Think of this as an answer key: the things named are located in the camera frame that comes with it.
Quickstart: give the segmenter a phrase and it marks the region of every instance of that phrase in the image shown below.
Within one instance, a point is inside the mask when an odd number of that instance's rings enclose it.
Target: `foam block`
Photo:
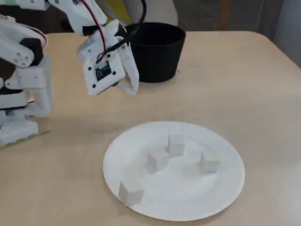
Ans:
[[[124,180],[120,183],[119,198],[125,206],[140,204],[144,189],[138,180]]]
[[[199,162],[199,167],[202,172],[215,173],[219,170],[221,163],[222,162],[220,160],[214,158],[209,154],[204,154],[204,152],[202,152],[201,160]]]
[[[168,136],[168,145],[165,150],[169,157],[181,156],[184,154],[184,140],[182,136],[171,135]]]
[[[147,155],[148,167],[154,172],[160,171],[168,165],[168,157],[164,148],[152,150]]]

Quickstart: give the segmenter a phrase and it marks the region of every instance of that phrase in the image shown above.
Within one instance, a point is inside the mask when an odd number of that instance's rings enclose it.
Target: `white paper plate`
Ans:
[[[167,146],[169,134],[184,136],[185,154],[151,174],[145,169],[147,151]],[[202,151],[222,161],[218,173],[200,174]],[[221,212],[237,199],[245,182],[243,161],[230,143],[206,128],[175,121],[145,123],[122,133],[105,154],[103,173],[118,199],[121,180],[139,178],[144,197],[130,208],[168,221],[198,220]]]

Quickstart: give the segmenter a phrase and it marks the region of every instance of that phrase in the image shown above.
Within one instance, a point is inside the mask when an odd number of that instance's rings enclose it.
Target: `tabletop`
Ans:
[[[181,73],[87,94],[77,47],[50,34],[55,105],[37,119],[50,132],[0,151],[2,226],[232,226],[301,224],[301,70],[253,32],[189,32]],[[121,132],[148,121],[185,121],[223,136],[246,168],[241,196],[213,217],[173,223],[133,212],[105,184],[103,156]]]

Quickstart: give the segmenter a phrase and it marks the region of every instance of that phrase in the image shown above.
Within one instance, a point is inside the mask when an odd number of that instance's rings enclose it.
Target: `black wire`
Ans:
[[[98,23],[97,19],[95,18],[95,15],[94,13],[91,11],[91,8],[90,6],[86,3],[86,1],[83,1],[83,0],[80,0],[84,5],[85,7],[87,8],[87,10],[89,11],[89,13],[91,14],[95,24],[97,25],[98,29],[99,29],[99,33],[100,33],[100,36],[102,37],[102,40],[103,40],[103,49],[104,51],[106,51],[107,47],[105,45],[106,43],[106,40],[105,40],[105,36],[103,34],[103,31],[102,31],[102,28],[100,27],[100,24]]]
[[[144,22],[144,20],[145,20],[146,12],[147,12],[147,6],[146,6],[145,0],[141,0],[141,2],[142,2],[142,6],[143,6],[142,16],[141,16],[141,18],[140,18],[140,20],[139,20],[139,22],[138,22],[138,24],[137,24],[135,30],[133,30],[133,32],[130,33],[130,34],[129,34],[126,38],[124,38],[122,41],[116,43],[115,45],[113,45],[113,46],[111,46],[111,47],[109,47],[109,48],[107,48],[107,49],[101,54],[102,56],[96,61],[96,63],[99,63],[99,62],[103,59],[103,57],[104,57],[105,55],[107,55],[108,53],[113,52],[113,51],[119,49],[119,48],[120,48],[122,45],[124,45],[125,43],[130,42],[130,40],[132,39],[132,37],[137,33],[137,31],[139,31],[139,29],[141,28],[141,26],[142,26],[142,24],[143,24],[143,22]]]

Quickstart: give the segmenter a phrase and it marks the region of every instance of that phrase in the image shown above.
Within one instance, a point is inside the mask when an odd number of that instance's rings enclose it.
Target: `black pot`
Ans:
[[[126,27],[131,33],[137,24]],[[163,23],[143,23],[131,39],[133,55],[141,82],[155,83],[174,77],[186,33],[181,28]]]

